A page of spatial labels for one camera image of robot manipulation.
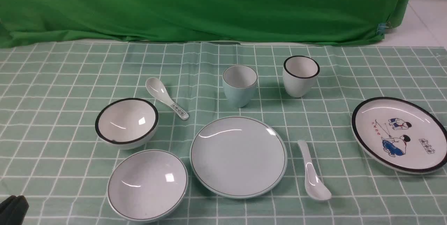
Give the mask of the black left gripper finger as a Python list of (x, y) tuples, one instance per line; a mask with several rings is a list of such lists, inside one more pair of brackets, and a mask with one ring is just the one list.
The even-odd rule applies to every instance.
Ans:
[(0, 204), (1, 225), (22, 225), (29, 203), (24, 195), (11, 195)]

